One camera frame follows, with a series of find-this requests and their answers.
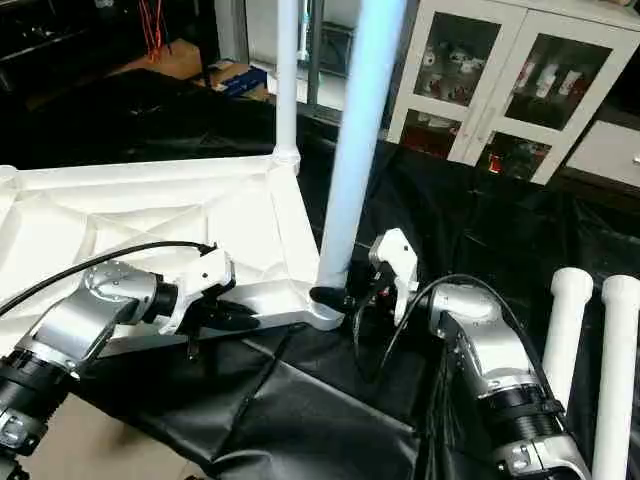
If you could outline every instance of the white cabinet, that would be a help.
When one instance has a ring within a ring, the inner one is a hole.
[[[640,131],[597,121],[567,167],[640,187]]]
[[[388,140],[546,183],[640,42],[630,10],[547,3],[423,0]]]

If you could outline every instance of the white cylinder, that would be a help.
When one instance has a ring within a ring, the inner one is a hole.
[[[555,397],[565,409],[569,405],[584,307],[592,290],[591,275],[579,268],[562,268],[551,280],[554,298],[542,366]]]
[[[602,286],[606,313],[598,423],[593,457],[594,480],[625,480],[636,374],[640,282],[626,275]]]
[[[318,285],[341,288],[360,222],[406,0],[364,1],[331,178]]]
[[[278,98],[274,154],[299,157],[296,146],[298,0],[278,0]]]

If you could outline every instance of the white drawer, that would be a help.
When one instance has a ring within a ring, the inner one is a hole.
[[[567,167],[640,187],[640,132],[597,121]]]

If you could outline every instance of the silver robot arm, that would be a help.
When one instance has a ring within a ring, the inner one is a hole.
[[[417,257],[399,229],[378,237],[369,257],[374,265],[386,262],[396,275],[397,325],[397,311],[404,313],[407,298],[415,297]],[[517,479],[590,480],[577,445],[559,421],[561,405],[545,395],[494,295],[476,285],[441,283],[418,305],[427,310],[429,331],[457,357],[491,438],[499,473]]]
[[[187,266],[175,281],[108,261],[86,270],[80,286],[51,306],[0,362],[0,479],[29,478],[16,455],[30,455],[47,422],[97,358],[116,325],[153,323],[178,331],[189,306],[235,284],[233,265],[218,249]]]

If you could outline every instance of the black tablecloth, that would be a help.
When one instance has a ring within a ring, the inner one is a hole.
[[[4,163],[18,168],[267,153],[274,138],[272,107],[148,72],[67,95],[26,122],[14,128],[32,141],[13,137],[3,148]],[[318,238],[335,138],[335,128],[299,120],[299,184]],[[402,228],[417,251],[423,281],[464,272],[495,286],[540,352],[554,271],[577,266],[592,274],[596,289],[568,415],[590,463],[600,287],[611,274],[638,275],[637,216],[380,143],[355,261],[392,227]],[[354,278],[352,285],[357,291],[363,282]],[[371,330],[365,345],[373,362],[388,328]],[[296,326],[205,341],[197,363],[187,361],[184,346],[101,360],[77,393],[214,478],[494,478],[478,415],[443,358],[442,345],[416,316],[386,373],[370,385],[354,366],[348,324],[328,333]],[[640,451],[631,449],[631,475],[640,479]]]

